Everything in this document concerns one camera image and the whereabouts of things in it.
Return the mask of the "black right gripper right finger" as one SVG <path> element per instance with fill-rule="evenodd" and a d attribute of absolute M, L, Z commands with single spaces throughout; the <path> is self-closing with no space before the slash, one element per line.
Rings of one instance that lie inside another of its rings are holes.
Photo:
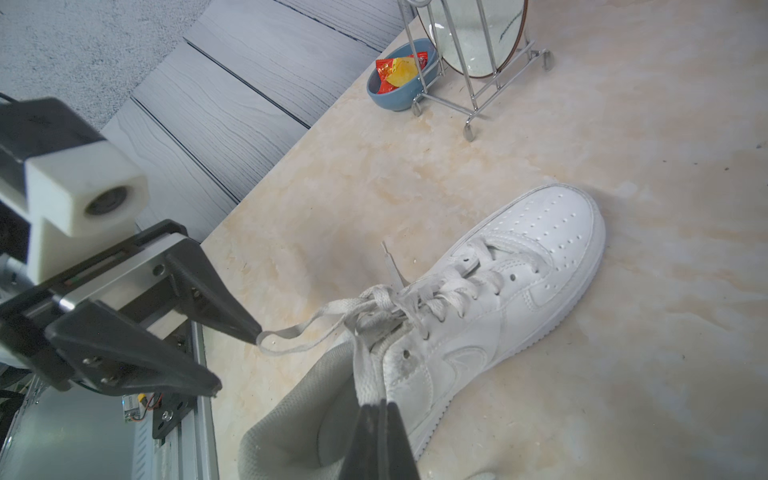
<path fill-rule="evenodd" d="M 396 403 L 380 403 L 380 478 L 419 480 L 416 461 Z"/>

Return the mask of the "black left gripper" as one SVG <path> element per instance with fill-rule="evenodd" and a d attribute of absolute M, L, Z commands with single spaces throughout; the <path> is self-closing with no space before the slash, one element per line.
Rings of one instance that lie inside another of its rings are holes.
<path fill-rule="evenodd" d="M 213 396 L 170 336 L 186 320 L 256 344 L 259 323 L 184 226 L 165 220 L 1 304 L 1 357 L 60 391 Z"/>

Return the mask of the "white sneaker shoe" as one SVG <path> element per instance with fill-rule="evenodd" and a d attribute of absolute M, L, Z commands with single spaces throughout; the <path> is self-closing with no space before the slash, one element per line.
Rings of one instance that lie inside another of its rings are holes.
<path fill-rule="evenodd" d="M 571 185 L 531 190 L 458 240 L 404 295 L 408 321 L 372 348 L 386 402 L 397 404 L 419 459 L 454 397 L 477 376 L 534 345 L 584 295 L 606 227 L 596 201 Z M 360 408 L 353 345 L 339 328 L 297 385 L 244 435 L 243 479 L 335 479 Z"/>

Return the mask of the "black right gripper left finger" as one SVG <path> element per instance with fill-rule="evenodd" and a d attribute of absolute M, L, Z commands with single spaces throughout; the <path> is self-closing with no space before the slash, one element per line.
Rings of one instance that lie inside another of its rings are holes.
<path fill-rule="evenodd" d="M 363 405 L 360 408 L 350 448 L 344 458 L 339 480 L 378 480 L 379 430 L 382 419 L 381 405 Z"/>

